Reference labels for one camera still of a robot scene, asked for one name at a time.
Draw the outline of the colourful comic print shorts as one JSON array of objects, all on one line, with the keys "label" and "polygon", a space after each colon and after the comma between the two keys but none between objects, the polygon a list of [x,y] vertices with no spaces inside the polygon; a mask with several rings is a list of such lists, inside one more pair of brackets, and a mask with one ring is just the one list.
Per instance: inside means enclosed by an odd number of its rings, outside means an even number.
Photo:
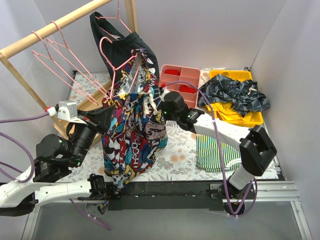
[{"label": "colourful comic print shorts", "polygon": [[155,63],[143,48],[133,49],[131,55],[102,100],[103,107],[114,107],[110,128],[101,141],[104,172],[112,178],[117,194],[152,168],[155,153],[168,142]]}]

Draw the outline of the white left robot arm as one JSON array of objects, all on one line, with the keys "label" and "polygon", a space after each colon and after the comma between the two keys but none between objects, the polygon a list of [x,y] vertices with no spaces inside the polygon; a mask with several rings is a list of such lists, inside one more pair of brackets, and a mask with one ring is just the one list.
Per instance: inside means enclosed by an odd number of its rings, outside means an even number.
[{"label": "white left robot arm", "polygon": [[69,139],[56,134],[45,136],[36,145],[36,158],[17,178],[0,185],[0,214],[19,217],[31,213],[35,207],[48,203],[80,198],[101,200],[110,192],[104,177],[92,173],[76,182],[59,180],[80,167],[92,146],[96,134],[104,136],[110,129],[115,107],[100,107],[90,111],[78,110],[68,121],[74,127]]}]

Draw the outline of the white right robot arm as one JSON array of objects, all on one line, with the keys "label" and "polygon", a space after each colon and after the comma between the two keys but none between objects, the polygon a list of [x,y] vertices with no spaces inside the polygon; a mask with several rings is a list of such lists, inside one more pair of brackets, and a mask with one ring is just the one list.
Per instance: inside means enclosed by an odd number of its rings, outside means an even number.
[{"label": "white right robot arm", "polygon": [[263,126],[248,128],[213,119],[202,110],[189,108],[176,91],[164,89],[160,97],[165,120],[176,122],[185,131],[215,138],[239,151],[241,164],[223,183],[227,198],[237,199],[243,195],[250,181],[262,176],[277,155]]}]

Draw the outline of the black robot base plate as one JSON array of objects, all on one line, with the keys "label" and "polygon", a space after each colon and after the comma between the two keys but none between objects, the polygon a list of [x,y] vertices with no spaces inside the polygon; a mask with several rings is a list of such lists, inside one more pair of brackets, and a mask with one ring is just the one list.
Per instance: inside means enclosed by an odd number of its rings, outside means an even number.
[{"label": "black robot base plate", "polygon": [[223,198],[214,198],[213,190],[221,180],[200,181],[138,181],[132,182],[119,194],[114,194],[107,182],[107,196],[101,199],[79,197],[89,204],[108,200],[108,210],[164,210],[164,209],[227,209]]}]

